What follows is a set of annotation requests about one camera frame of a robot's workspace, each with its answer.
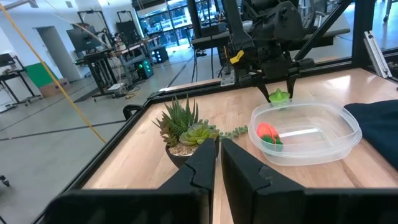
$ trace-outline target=wooden tabletop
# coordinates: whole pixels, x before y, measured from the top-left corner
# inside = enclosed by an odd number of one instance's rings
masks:
[[[267,85],[270,92],[285,83]],[[348,103],[372,103],[397,98],[396,84],[362,69],[298,79],[295,98]],[[200,118],[209,119],[221,131],[248,124],[254,108],[266,103],[257,88],[243,88],[198,96]],[[165,106],[152,105],[119,146],[86,183],[86,189],[154,189],[177,168],[165,153],[159,129],[151,120],[161,117]],[[271,164],[247,135],[234,140],[263,163],[306,187],[397,187],[398,173],[365,140],[340,161],[298,167]],[[223,185],[221,159],[216,162],[213,223],[233,223]]]

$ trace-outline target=yellow cable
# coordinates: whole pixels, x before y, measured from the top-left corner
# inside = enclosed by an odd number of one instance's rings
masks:
[[[47,73],[50,75],[51,79],[54,81],[54,83],[59,87],[63,95],[65,95],[65,98],[69,101],[69,103],[73,106],[73,108],[76,110],[76,112],[79,114],[79,116],[82,118],[82,120],[88,125],[88,127],[103,141],[106,143],[105,139],[102,138],[102,136],[97,132],[96,129],[93,128],[91,123],[84,117],[83,113],[77,108],[77,106],[73,103],[73,100],[68,96],[66,91],[62,88],[58,80],[54,77],[53,73],[50,71],[48,66],[44,63],[43,59],[40,57],[40,55],[35,51],[33,46],[29,43],[29,41],[26,39],[26,37],[23,35],[23,33],[18,29],[17,25],[15,22],[12,20],[11,16],[8,14],[4,6],[0,2],[0,9],[6,15],[8,21],[12,24],[12,26],[15,28],[15,30],[18,32],[18,34],[24,39],[25,43],[29,46],[29,48],[33,51],[33,53],[36,55],[36,57],[40,60],[40,63],[43,65],[44,69],[47,71]]]

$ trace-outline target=gray floor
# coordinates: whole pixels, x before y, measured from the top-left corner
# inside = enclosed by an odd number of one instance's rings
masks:
[[[383,24],[385,3],[378,2],[374,16],[374,33],[381,47],[398,47],[394,37],[395,4],[389,25]],[[353,10],[345,12],[352,27]],[[317,60],[334,59],[351,55],[352,34],[337,37],[334,46],[312,50],[309,57]],[[122,108],[127,104],[143,104],[154,91],[166,87],[179,76],[172,86],[190,83],[192,79],[192,50],[170,53],[170,60],[154,67],[155,75],[141,84],[141,94],[126,100],[98,98],[77,103],[83,114],[93,124],[121,121]],[[211,78],[210,50],[208,56],[198,59],[198,81]],[[214,73],[221,66],[218,53],[213,52]],[[72,83],[68,90],[73,100],[96,88],[93,80],[86,78]],[[29,107],[19,106],[0,114],[0,139],[37,134],[60,129],[84,126],[68,101],[62,95],[36,101]],[[123,123],[97,127],[105,139],[109,139]],[[88,129],[76,129],[52,134],[0,141],[0,174],[5,175],[11,188],[0,189],[0,215],[8,223],[30,223],[46,204],[66,186],[77,172],[98,152],[103,143]]]

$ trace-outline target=metal frame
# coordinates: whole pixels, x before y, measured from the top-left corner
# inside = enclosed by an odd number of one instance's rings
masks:
[[[348,6],[347,1],[343,0],[344,6]],[[353,32],[353,54],[352,57],[341,58],[338,60],[330,60],[327,62],[317,63],[315,68],[300,71],[300,77],[309,77],[314,75],[321,75],[324,73],[337,72],[341,70],[347,70],[351,68],[363,68],[367,69],[371,64],[367,55],[366,47],[363,41],[363,34],[365,31],[369,31],[373,26],[373,15],[374,12],[374,1],[356,1],[355,5],[355,16],[354,16],[354,32]],[[386,55],[386,60],[392,58],[398,58],[398,49],[391,49],[383,52]],[[264,83],[274,83],[281,80],[264,80]],[[141,105],[127,105],[123,110],[126,117],[126,124],[102,147],[102,149],[87,163],[84,168],[72,179],[72,181],[61,191],[61,193],[67,192],[72,189],[81,189],[91,176],[97,171],[100,165],[105,159],[113,152],[118,144],[123,140],[125,135],[134,127],[134,125],[140,120],[143,114],[151,107],[151,105],[166,101],[171,101],[174,96],[177,98],[184,98],[188,94],[189,96],[200,96],[212,93],[218,93],[222,91],[236,90],[240,88],[250,87],[251,85],[230,85],[220,86],[220,82],[207,83],[197,86],[191,86],[187,88],[181,88],[172,91],[160,91],[151,94],[148,100]],[[43,223],[43,213],[41,213],[33,223]]]

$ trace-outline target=clear plastic container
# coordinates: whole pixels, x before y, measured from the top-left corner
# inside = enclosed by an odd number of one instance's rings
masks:
[[[283,145],[263,141],[260,123],[272,125]],[[304,166],[343,159],[362,138],[361,128],[346,109],[333,103],[290,100],[257,107],[249,137],[266,158],[281,166]]]

